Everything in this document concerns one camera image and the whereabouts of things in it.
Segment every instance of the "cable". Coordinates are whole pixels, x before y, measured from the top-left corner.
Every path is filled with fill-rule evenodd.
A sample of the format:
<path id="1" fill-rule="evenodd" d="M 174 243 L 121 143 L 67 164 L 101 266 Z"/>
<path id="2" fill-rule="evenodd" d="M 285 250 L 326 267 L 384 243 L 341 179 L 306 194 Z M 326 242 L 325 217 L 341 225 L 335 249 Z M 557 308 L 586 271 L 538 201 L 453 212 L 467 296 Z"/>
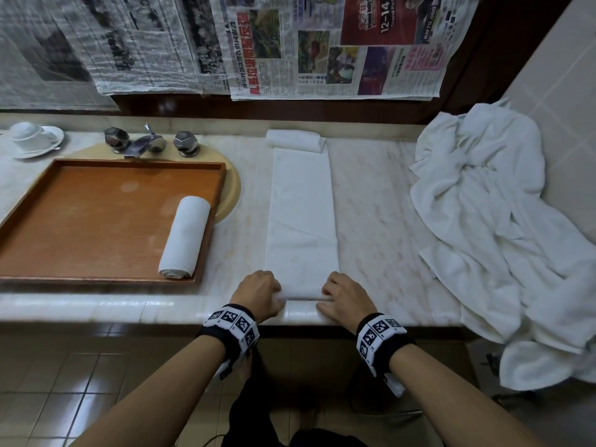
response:
<path id="1" fill-rule="evenodd" d="M 350 383 L 347 386 L 347 401 L 350 405 L 350 409 L 352 410 L 352 412 L 354 414 L 357 415 L 362 415 L 365 417 L 379 417 L 379 418 L 383 418 L 383 417 L 395 417 L 395 416 L 403 416 L 403 417 L 418 417 L 421 416 L 423 414 L 423 411 L 421 409 L 410 409 L 410 410 L 406 410 L 406 411 L 395 411 L 393 413 L 379 413 L 379 414 L 372 414 L 372 413 L 361 413 L 359 411 L 356 410 L 356 408 L 354 408 L 354 400 L 353 400 L 353 395 L 354 395 L 354 390 L 356 388 L 356 384 L 357 384 L 357 380 L 358 380 L 358 376 L 360 375 L 362 370 L 366 370 L 368 371 L 368 369 L 366 367 L 364 367 L 364 364 L 361 364 L 356 371 L 354 372 L 354 374 L 352 375 L 352 378 L 350 379 Z"/>
<path id="2" fill-rule="evenodd" d="M 203 447 L 207 447 L 209 445 L 209 443 L 217 438 L 219 438 L 220 436 L 225 436 L 225 435 L 215 435 L 213 436 L 211 439 L 209 439 L 205 444 L 203 444 Z"/>

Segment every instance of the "black pants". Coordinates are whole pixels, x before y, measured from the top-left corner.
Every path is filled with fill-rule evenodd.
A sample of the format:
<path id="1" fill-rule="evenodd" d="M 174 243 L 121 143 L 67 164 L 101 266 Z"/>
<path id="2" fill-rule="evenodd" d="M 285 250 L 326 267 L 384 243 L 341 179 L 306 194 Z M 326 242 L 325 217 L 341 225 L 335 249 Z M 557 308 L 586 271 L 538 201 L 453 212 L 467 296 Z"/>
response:
<path id="1" fill-rule="evenodd" d="M 271 394 L 269 386 L 257 378 L 249 378 L 240 396 L 229 410 L 229 430 L 222 447 L 282 447 L 269 412 Z M 342 436 L 317 428 L 299 430 L 292 437 L 290 447 L 367 447 L 354 436 Z"/>

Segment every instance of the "rolled white towel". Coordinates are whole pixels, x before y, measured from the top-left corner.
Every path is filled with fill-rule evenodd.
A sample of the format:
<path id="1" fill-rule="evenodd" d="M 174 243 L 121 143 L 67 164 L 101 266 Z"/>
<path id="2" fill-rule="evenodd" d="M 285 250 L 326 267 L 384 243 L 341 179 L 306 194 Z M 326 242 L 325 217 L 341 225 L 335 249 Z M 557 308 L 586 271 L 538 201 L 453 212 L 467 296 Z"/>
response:
<path id="1" fill-rule="evenodd" d="M 297 151 L 316 152 L 323 150 L 326 138 L 315 132 L 302 130 L 267 130 L 267 144 Z"/>
<path id="2" fill-rule="evenodd" d="M 198 196 L 183 197 L 159 262 L 159 273 L 168 279 L 193 275 L 211 205 Z"/>

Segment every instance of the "saucer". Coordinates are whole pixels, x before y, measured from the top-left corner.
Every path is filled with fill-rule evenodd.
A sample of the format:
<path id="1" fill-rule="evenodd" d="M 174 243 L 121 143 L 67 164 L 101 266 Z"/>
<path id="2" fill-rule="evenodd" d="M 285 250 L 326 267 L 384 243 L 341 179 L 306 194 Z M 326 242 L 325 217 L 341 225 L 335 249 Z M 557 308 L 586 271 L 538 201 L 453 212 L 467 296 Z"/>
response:
<path id="1" fill-rule="evenodd" d="M 41 157 L 42 155 L 45 155 L 48 152 L 58 149 L 60 144 L 62 144 L 62 142 L 64 141 L 64 137 L 65 137 L 64 131 L 58 127 L 54 127 L 54 126 L 50 126 L 50 125 L 42 126 L 42 128 L 46 132 L 53 133 L 54 136 L 56 137 L 56 141 L 52 142 L 48 147 L 46 147 L 46 149 L 42 149 L 42 150 L 38 150 L 38 151 L 29 151 L 29 152 L 15 152 L 12 155 L 12 157 L 16 158 L 18 160 L 24 160 L 26 158 Z"/>

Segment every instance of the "hand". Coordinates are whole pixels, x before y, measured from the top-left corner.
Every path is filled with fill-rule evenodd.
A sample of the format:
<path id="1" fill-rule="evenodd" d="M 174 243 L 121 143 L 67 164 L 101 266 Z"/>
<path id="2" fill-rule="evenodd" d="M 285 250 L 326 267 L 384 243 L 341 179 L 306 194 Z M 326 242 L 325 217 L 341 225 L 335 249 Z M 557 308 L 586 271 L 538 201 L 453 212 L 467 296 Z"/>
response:
<path id="1" fill-rule="evenodd" d="M 364 317 L 377 312 L 367 291 L 343 273 L 333 271 L 329 275 L 323 285 L 323 294 L 331 295 L 333 302 L 330 305 L 323 302 L 317 303 L 317 309 L 353 334 L 356 334 L 358 325 Z"/>
<path id="2" fill-rule="evenodd" d="M 279 314 L 286 302 L 273 298 L 273 293 L 281 290 L 281 285 L 271 271 L 255 271 L 240 283 L 230 303 L 249 309 L 257 323 Z"/>

